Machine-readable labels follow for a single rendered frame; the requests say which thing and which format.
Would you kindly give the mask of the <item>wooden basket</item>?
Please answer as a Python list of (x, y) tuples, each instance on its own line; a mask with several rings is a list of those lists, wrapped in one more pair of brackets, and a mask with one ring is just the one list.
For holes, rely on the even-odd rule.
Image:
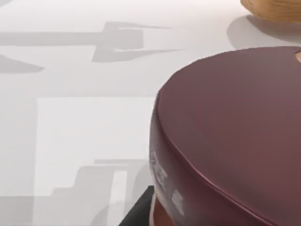
[(301, 0), (240, 0), (251, 14), (268, 21), (301, 22)]

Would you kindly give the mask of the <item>dark red round container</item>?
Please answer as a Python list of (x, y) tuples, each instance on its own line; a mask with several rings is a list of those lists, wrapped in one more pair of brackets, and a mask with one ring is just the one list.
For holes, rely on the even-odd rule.
[(150, 226), (301, 226), (301, 47), (175, 72), (150, 124)]

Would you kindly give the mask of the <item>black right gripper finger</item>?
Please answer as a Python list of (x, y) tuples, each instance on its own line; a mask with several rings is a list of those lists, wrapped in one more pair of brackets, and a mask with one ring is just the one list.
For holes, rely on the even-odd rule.
[(148, 186), (118, 226), (149, 226), (154, 186)]

